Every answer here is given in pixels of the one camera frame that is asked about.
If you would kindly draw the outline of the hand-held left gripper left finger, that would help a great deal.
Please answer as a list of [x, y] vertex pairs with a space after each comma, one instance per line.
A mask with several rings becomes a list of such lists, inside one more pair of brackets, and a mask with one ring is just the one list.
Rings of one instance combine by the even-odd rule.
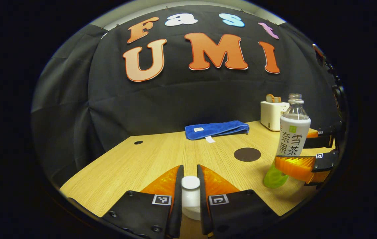
[[125, 192], [102, 219], [142, 239], [179, 238], [183, 175], [184, 167], [178, 165], [142, 192]]

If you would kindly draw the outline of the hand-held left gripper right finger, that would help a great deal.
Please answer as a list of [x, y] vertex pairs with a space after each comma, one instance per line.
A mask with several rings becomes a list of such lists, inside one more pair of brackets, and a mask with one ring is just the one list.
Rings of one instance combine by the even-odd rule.
[[259, 237], [263, 230], [280, 221], [278, 216], [252, 190], [212, 193], [207, 167], [197, 165], [200, 180], [200, 221], [208, 237]]

